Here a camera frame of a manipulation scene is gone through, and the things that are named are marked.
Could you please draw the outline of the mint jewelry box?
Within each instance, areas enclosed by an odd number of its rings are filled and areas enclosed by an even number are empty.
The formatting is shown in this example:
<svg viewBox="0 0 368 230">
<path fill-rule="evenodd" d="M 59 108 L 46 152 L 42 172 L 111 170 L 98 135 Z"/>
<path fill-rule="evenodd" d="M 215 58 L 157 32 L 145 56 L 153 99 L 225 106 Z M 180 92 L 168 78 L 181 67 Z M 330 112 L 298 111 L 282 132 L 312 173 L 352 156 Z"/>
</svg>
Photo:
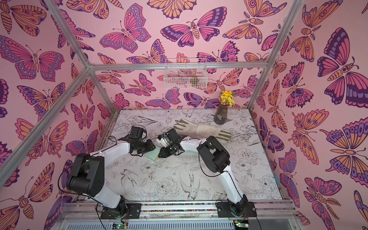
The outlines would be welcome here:
<svg viewBox="0 0 368 230">
<path fill-rule="evenodd" d="M 149 160 L 151 160 L 151 161 L 155 162 L 155 161 L 157 161 L 157 160 L 159 159 L 159 153 L 160 153 L 160 150 L 161 150 L 161 148 L 160 148 L 160 147 L 157 147 L 157 148 L 155 148 L 154 150 L 152 150 L 152 151 L 149 151 L 149 152 L 145 153 L 145 154 L 144 154 L 144 156 L 145 156 L 147 159 L 149 159 Z"/>
</svg>

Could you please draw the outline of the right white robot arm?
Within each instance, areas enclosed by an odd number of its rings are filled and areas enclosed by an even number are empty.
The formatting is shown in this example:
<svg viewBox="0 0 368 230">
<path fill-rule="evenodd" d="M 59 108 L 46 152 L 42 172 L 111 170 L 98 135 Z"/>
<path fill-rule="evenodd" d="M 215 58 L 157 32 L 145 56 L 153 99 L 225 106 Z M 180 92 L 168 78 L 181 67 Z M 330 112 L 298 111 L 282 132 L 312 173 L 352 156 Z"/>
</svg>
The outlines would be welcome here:
<svg viewBox="0 0 368 230">
<path fill-rule="evenodd" d="M 203 161 L 209 171 L 214 173 L 214 175 L 206 174 L 206 176 L 220 179 L 232 214 L 236 217 L 257 216 L 254 203 L 248 201 L 236 183 L 231 169 L 230 154 L 214 136 L 200 140 L 181 136 L 172 128 L 159 135 L 157 142 L 163 145 L 159 153 L 160 158 L 180 155 L 186 151 L 197 153 L 199 161 Z"/>
</svg>

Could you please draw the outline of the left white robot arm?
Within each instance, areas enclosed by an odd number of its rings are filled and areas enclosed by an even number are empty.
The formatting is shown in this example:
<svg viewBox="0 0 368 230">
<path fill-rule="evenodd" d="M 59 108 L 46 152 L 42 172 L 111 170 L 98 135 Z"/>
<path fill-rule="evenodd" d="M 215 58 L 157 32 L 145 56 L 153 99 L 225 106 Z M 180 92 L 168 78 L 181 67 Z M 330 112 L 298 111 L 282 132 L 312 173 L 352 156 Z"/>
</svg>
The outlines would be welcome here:
<svg viewBox="0 0 368 230">
<path fill-rule="evenodd" d="M 145 127 L 134 125 L 125 137 L 116 139 L 110 136 L 113 145 L 92 153 L 80 153 L 69 166 L 70 174 L 66 188 L 78 195 L 95 200 L 103 211 L 111 217 L 121 219 L 127 216 L 126 199 L 113 192 L 105 182 L 105 167 L 127 154 L 142 157 L 155 150 L 155 145 L 147 139 Z"/>
</svg>

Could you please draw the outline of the white work glove left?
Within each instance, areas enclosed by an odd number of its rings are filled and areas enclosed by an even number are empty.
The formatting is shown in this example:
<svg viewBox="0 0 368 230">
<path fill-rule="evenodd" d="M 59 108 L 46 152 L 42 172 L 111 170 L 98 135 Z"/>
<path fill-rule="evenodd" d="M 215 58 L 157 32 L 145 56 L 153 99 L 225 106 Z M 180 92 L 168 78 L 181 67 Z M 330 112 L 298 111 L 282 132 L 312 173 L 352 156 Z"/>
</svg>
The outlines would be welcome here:
<svg viewBox="0 0 368 230">
<path fill-rule="evenodd" d="M 196 134 L 198 124 L 195 124 L 191 121 L 185 119 L 176 120 L 173 128 L 180 135 L 189 136 L 191 138 L 197 139 L 201 138 L 198 134 Z"/>
</svg>

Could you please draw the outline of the white work glove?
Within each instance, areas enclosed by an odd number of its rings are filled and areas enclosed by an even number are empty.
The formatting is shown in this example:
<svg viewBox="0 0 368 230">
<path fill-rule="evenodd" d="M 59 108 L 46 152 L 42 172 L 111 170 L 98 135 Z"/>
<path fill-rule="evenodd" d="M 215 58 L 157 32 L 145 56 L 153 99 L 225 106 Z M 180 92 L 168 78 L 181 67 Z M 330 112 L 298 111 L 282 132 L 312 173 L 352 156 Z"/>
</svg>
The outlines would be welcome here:
<svg viewBox="0 0 368 230">
<path fill-rule="evenodd" d="M 202 139 L 214 136 L 220 143 L 227 143 L 232 138 L 232 133 L 229 130 L 207 124 L 199 124 L 195 134 Z"/>
<path fill-rule="evenodd" d="M 197 139 L 201 138 L 198 134 L 196 134 L 198 124 L 195 124 L 191 121 L 185 119 L 176 120 L 173 128 L 180 135 L 189 136 L 191 138 Z"/>
</svg>

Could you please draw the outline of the white work glove right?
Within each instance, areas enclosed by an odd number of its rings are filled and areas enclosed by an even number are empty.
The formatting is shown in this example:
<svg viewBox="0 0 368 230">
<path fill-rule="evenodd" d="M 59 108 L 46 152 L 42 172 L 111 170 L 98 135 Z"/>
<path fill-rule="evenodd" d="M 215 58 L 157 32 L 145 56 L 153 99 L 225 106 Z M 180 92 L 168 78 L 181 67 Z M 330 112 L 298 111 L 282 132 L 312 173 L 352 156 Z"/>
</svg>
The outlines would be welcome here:
<svg viewBox="0 0 368 230">
<path fill-rule="evenodd" d="M 207 124 L 199 124 L 195 134 L 202 139 L 214 136 L 220 143 L 227 143 L 232 138 L 232 133 L 229 130 Z"/>
</svg>

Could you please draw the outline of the dark glass vase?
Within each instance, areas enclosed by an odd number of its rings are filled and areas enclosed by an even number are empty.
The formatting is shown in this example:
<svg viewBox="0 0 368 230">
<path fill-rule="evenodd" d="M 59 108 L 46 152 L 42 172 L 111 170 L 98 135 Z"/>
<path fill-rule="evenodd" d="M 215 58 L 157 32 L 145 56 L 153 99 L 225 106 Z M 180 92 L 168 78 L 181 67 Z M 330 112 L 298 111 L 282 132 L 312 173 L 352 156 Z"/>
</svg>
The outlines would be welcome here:
<svg viewBox="0 0 368 230">
<path fill-rule="evenodd" d="M 214 116 L 214 122 L 218 125 L 223 125 L 227 122 L 228 105 L 219 104 Z"/>
</svg>

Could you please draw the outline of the yellow flowers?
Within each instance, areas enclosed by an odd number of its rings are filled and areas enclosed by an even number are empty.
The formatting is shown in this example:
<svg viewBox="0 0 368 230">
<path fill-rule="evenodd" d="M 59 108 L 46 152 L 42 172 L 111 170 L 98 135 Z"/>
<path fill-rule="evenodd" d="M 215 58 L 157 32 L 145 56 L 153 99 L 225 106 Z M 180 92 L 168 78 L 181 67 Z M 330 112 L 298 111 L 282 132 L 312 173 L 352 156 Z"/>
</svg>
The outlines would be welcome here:
<svg viewBox="0 0 368 230">
<path fill-rule="evenodd" d="M 232 91 L 222 91 L 218 97 L 219 104 L 226 105 L 226 106 L 233 106 L 235 105 L 234 95 Z"/>
</svg>

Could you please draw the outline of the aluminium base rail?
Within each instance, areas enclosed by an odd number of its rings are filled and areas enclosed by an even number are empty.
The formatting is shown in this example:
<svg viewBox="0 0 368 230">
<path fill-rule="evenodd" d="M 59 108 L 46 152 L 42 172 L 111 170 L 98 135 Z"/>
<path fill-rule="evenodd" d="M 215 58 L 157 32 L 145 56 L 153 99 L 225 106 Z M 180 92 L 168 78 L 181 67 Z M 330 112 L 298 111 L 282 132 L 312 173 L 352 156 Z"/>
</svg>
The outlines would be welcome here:
<svg viewBox="0 0 368 230">
<path fill-rule="evenodd" d="M 242 216 L 226 201 L 127 202 L 128 214 L 113 218 L 93 202 L 68 203 L 56 230 L 302 230 L 290 201 L 255 200 Z"/>
</svg>

